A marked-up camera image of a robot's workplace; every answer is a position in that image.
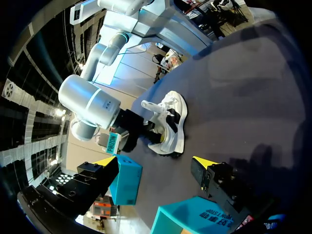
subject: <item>floor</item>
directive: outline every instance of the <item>floor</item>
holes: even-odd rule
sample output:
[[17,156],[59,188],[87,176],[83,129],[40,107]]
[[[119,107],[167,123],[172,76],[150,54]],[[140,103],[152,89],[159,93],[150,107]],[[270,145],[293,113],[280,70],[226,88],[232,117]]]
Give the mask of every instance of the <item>floor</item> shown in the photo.
[[[221,30],[225,35],[229,35],[254,23],[253,16],[248,7],[242,5],[241,10],[248,19],[248,22],[242,23],[236,28],[228,23],[222,25]],[[105,233],[107,234],[149,234],[151,232],[142,219],[137,215],[133,206],[121,206],[119,216],[116,219],[105,220],[104,228]]]
[[133,206],[121,206],[116,219],[104,221],[107,234],[149,234],[151,230],[137,215]]
[[241,23],[240,25],[238,25],[237,27],[233,27],[231,26],[229,23],[225,23],[224,25],[222,25],[220,27],[221,31],[224,33],[225,36],[234,33],[240,29],[246,28],[248,26],[251,26],[254,23],[254,19],[253,16],[248,8],[248,6],[246,4],[241,5],[241,11],[243,12],[243,14],[245,15],[245,17],[248,19],[248,22],[246,23]]

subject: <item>shoelace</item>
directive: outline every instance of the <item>shoelace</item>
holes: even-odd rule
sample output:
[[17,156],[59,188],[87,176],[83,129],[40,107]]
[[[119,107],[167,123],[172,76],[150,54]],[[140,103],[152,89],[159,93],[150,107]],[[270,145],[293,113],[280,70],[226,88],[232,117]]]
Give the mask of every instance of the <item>shoelace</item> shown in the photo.
[[165,102],[161,102],[158,104],[163,110],[166,112],[168,110],[168,106],[172,105],[177,102],[177,99],[173,96],[169,96],[168,100],[165,100]]

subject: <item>gray table surface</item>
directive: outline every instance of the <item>gray table surface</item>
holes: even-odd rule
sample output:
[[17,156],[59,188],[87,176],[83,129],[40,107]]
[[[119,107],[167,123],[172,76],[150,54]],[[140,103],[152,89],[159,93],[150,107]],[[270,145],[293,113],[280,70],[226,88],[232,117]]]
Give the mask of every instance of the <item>gray table surface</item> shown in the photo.
[[193,156],[230,163],[256,191],[282,197],[282,208],[291,203],[310,163],[303,144],[312,86],[304,64],[287,30],[270,20],[203,50],[133,103],[146,119],[144,99],[159,103],[175,90],[188,105],[180,158],[155,154],[144,139],[128,154],[143,166],[135,209],[148,227],[159,206],[205,196],[191,175]]

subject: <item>ceiling light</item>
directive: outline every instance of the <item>ceiling light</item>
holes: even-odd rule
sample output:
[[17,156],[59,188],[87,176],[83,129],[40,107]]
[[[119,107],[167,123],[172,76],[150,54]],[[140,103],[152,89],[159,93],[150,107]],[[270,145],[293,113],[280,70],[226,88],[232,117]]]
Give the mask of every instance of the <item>ceiling light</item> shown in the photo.
[[53,166],[53,165],[56,165],[57,163],[58,163],[58,161],[56,159],[54,159],[53,161],[50,162],[50,165]]
[[55,114],[59,117],[63,116],[66,113],[66,110],[56,109]]
[[82,64],[82,63],[79,63],[78,66],[79,66],[79,68],[80,68],[81,70],[84,68],[84,64]]

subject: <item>black device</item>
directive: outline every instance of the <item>black device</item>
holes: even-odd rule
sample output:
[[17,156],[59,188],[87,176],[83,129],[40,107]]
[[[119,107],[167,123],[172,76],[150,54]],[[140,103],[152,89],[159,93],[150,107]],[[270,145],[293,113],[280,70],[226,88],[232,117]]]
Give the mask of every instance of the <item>black device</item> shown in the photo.
[[248,233],[249,228],[253,229],[253,233],[255,230],[258,233],[266,231],[264,221],[269,218],[275,199],[270,196],[256,197],[252,189],[236,176],[233,167],[225,162],[213,163],[193,157],[191,173],[208,198],[212,198],[225,214],[233,218],[229,233]]
[[56,195],[42,184],[18,193],[21,207],[41,233],[98,233],[75,218],[84,215],[99,194],[105,195],[119,173],[117,157],[106,166],[85,162],[77,171],[73,179],[56,186]]

